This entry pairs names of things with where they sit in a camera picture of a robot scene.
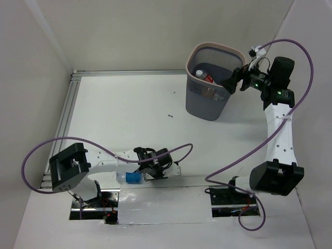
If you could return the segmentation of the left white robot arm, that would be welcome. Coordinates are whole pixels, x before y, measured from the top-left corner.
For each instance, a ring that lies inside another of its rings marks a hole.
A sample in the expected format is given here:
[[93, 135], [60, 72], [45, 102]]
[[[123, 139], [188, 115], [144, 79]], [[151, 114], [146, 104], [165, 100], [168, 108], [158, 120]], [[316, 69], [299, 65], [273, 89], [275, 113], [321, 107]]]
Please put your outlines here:
[[100, 183], [90, 176], [114, 172], [120, 184], [141, 184], [147, 181], [179, 176], [179, 166], [168, 150], [156, 151], [137, 147], [114, 156], [100, 150], [87, 150], [75, 143], [49, 159], [52, 190], [70, 191], [84, 204], [96, 207], [102, 202]]

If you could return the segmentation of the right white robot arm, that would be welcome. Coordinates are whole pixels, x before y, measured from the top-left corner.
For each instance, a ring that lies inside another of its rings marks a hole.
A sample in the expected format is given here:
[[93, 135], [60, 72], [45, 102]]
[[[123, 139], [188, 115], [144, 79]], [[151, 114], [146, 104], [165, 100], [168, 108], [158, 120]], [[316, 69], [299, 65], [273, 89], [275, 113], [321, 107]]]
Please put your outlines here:
[[258, 65], [237, 69], [234, 76], [242, 79], [241, 91], [249, 87], [260, 91], [267, 120], [268, 135], [274, 137], [267, 144], [263, 163], [253, 168], [250, 175], [235, 176], [226, 191], [231, 203], [239, 203], [245, 193], [265, 192], [287, 196], [304, 177], [294, 154], [292, 114], [295, 106], [293, 91], [288, 89], [295, 62], [285, 57], [276, 57], [266, 73]]

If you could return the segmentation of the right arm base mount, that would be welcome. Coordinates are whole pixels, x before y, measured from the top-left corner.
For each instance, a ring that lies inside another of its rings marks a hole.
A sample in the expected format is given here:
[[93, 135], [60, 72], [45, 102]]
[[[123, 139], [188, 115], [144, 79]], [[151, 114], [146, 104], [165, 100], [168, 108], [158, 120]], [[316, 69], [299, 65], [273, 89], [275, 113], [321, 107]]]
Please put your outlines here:
[[204, 190], [210, 196], [212, 217], [259, 216], [257, 201], [248, 194], [237, 192], [230, 188], [207, 188]]

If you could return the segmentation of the clear bottle green label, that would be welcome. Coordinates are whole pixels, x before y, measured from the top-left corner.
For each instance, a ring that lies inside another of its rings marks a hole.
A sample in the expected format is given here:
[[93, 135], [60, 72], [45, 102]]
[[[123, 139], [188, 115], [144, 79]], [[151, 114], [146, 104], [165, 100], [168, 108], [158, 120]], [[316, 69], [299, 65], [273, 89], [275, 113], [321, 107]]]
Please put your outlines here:
[[224, 92], [214, 92], [212, 94], [212, 100], [220, 102], [223, 101], [226, 98], [226, 96], [227, 95]]

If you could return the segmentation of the small orange juice bottle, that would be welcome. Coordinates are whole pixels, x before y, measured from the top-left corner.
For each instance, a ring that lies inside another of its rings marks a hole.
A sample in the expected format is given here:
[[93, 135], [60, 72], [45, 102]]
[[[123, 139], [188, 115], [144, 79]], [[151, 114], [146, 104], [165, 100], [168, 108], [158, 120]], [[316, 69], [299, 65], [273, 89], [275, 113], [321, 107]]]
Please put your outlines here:
[[214, 95], [215, 90], [212, 88], [205, 88], [203, 90], [203, 95], [207, 98], [212, 98]]

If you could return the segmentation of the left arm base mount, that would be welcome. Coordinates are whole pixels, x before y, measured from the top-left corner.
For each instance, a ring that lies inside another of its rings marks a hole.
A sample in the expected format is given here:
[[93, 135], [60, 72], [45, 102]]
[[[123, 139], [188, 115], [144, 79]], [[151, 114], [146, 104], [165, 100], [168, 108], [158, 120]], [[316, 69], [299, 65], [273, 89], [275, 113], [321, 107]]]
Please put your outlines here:
[[73, 195], [69, 220], [100, 220], [104, 224], [118, 224], [118, 204], [120, 189], [102, 189], [101, 200], [91, 206], [80, 202], [78, 195]]

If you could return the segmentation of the blue label water bottle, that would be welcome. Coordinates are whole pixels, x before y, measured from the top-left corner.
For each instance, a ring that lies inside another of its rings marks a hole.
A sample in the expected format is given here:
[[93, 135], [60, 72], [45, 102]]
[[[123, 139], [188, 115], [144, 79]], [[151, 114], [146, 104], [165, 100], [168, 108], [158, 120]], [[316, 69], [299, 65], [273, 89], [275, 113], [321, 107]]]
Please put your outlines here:
[[203, 70], [196, 70], [195, 76], [199, 79], [205, 79], [206, 78], [206, 72]]

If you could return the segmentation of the red label water bottle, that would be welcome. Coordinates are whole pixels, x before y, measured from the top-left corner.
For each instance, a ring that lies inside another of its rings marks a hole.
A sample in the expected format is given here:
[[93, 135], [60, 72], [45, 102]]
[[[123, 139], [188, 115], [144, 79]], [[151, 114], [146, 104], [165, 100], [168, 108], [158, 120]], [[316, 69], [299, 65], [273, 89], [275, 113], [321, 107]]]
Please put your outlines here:
[[212, 84], [215, 83], [215, 81], [212, 79], [210, 75], [207, 75], [203, 80]]

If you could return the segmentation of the crushed bottle blue label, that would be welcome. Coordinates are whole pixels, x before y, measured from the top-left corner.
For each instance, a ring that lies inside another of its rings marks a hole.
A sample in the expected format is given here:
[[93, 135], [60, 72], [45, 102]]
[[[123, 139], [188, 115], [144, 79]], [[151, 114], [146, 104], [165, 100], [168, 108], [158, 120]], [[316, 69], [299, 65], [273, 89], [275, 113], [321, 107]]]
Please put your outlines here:
[[117, 172], [116, 181], [120, 184], [142, 184], [145, 178], [140, 172]]

